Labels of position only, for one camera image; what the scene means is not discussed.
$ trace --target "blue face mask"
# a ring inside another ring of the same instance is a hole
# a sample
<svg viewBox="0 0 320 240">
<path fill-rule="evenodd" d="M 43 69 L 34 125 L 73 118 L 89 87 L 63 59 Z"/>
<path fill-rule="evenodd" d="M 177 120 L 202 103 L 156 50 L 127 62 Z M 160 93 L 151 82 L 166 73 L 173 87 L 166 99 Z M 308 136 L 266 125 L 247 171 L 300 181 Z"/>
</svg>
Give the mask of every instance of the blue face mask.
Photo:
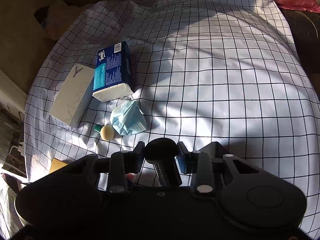
<svg viewBox="0 0 320 240">
<path fill-rule="evenodd" d="M 133 135 L 147 129 L 147 122 L 137 101 L 125 101 L 110 115 L 112 127 L 120 135 Z"/>
</svg>

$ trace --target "blue tissue package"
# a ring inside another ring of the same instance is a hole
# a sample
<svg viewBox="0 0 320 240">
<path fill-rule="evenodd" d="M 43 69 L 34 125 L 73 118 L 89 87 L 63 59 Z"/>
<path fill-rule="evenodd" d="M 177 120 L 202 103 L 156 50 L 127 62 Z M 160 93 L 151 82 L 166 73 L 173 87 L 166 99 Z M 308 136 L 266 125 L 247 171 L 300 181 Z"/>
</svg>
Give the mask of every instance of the blue tissue package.
<svg viewBox="0 0 320 240">
<path fill-rule="evenodd" d="M 92 95 L 102 103 L 132 95 L 130 67 L 130 51 L 125 41 L 99 50 Z"/>
</svg>

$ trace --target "green bottle cap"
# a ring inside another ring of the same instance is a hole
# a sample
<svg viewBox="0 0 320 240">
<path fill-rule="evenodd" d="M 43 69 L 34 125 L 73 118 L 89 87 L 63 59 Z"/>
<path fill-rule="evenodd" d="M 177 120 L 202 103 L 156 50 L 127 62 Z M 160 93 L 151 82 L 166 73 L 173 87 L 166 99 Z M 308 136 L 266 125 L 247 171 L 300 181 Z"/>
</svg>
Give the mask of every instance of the green bottle cap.
<svg viewBox="0 0 320 240">
<path fill-rule="evenodd" d="M 103 127 L 103 125 L 96 124 L 95 127 L 94 127 L 94 130 L 95 130 L 96 132 L 100 133 L 102 127 Z"/>
</svg>

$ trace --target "white sheet with black grid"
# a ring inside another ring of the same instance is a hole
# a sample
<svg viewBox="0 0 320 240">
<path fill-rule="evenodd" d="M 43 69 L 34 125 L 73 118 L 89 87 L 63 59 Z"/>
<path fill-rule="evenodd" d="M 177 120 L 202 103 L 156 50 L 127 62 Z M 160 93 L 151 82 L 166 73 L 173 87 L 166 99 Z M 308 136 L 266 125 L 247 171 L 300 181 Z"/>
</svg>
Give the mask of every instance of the white sheet with black grid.
<svg viewBox="0 0 320 240">
<path fill-rule="evenodd" d="M 74 63 L 95 67 L 98 50 L 126 41 L 135 93 L 92 99 L 77 129 L 49 115 Z M 103 141 L 124 100 L 139 101 L 148 130 Z M 86 10 L 57 42 L 30 89 L 25 116 L 28 179 L 53 157 L 110 156 L 158 137 L 189 151 L 218 141 L 231 153 L 298 186 L 308 197 L 301 228 L 320 227 L 319 100 L 300 66 L 287 21 L 273 0 L 109 0 Z M 190 177 L 182 175 L 183 185 Z M 100 180 L 105 188 L 107 175 Z M 136 182 L 159 185 L 144 162 Z"/>
</svg>

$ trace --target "tissue pack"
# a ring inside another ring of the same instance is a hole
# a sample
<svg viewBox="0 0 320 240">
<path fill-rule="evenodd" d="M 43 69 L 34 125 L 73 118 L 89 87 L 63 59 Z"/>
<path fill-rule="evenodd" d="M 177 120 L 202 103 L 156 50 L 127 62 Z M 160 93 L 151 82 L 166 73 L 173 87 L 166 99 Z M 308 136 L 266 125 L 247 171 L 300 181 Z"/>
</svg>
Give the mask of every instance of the tissue pack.
<svg viewBox="0 0 320 240">
<path fill-rule="evenodd" d="M 49 114 L 77 128 L 92 99 L 94 69 L 75 63 L 63 82 Z"/>
<path fill-rule="evenodd" d="M 125 41 L 98 52 L 93 96 L 102 103 L 133 94 L 130 51 Z"/>
</svg>

